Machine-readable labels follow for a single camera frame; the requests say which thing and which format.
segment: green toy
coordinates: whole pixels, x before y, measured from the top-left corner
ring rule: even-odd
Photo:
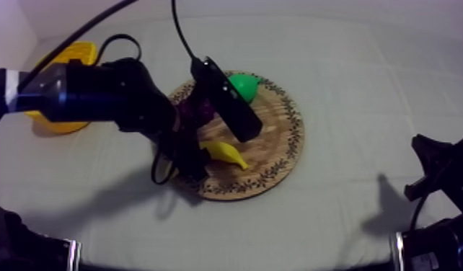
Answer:
[[[228,80],[246,102],[251,103],[257,96],[259,78],[247,74],[234,74]]]

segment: white wall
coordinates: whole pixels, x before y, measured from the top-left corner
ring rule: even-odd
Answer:
[[[20,0],[41,38],[66,34],[117,0]],[[104,22],[167,19],[170,0],[141,0]],[[397,25],[463,39],[463,0],[177,0],[181,17],[322,16]]]
[[[0,68],[21,69],[38,43],[17,0],[0,0]]]

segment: decorative border pattern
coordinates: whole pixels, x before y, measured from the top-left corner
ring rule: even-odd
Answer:
[[[233,74],[249,74],[259,78],[259,85],[263,85],[265,89],[275,92],[282,101],[282,105],[285,108],[287,119],[291,122],[291,127],[289,128],[290,136],[288,138],[288,149],[286,151],[287,159],[281,159],[274,163],[274,165],[265,169],[257,179],[248,179],[246,182],[238,183],[234,182],[231,184],[219,184],[219,185],[210,185],[210,184],[197,184],[188,179],[180,179],[180,182],[184,182],[185,185],[190,188],[193,192],[197,193],[213,193],[215,195],[225,195],[228,193],[246,193],[248,190],[257,189],[257,188],[266,188],[270,180],[275,179],[277,174],[286,168],[290,163],[298,159],[299,155],[299,143],[301,140],[301,132],[299,128],[301,127],[302,121],[300,114],[294,108],[294,101],[286,94],[286,91],[281,87],[277,86],[275,83],[270,81],[267,78],[258,76],[254,73],[245,73],[245,72],[233,72],[225,71],[226,76],[231,76]],[[193,90],[194,82],[184,85],[181,91],[174,93],[171,96],[171,101],[173,104],[177,104],[185,99]]]

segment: yellow object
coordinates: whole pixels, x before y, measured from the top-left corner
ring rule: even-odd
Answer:
[[[242,170],[246,170],[248,168],[248,165],[243,160],[240,152],[228,143],[220,141],[201,141],[200,147],[208,150],[211,160],[237,164],[242,168]]]
[[[71,59],[79,59],[84,65],[93,64],[97,58],[97,47],[94,43],[77,41],[68,46],[48,65],[52,63],[68,63]],[[52,123],[39,111],[28,111],[25,114],[31,117],[35,122],[47,128],[54,133],[72,133],[82,129],[89,123]]]

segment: yellow toy banana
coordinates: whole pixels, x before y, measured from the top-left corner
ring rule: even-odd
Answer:
[[[200,147],[208,150],[211,160],[237,164],[242,170],[246,170],[248,167],[237,149],[228,143],[220,141],[201,141]]]

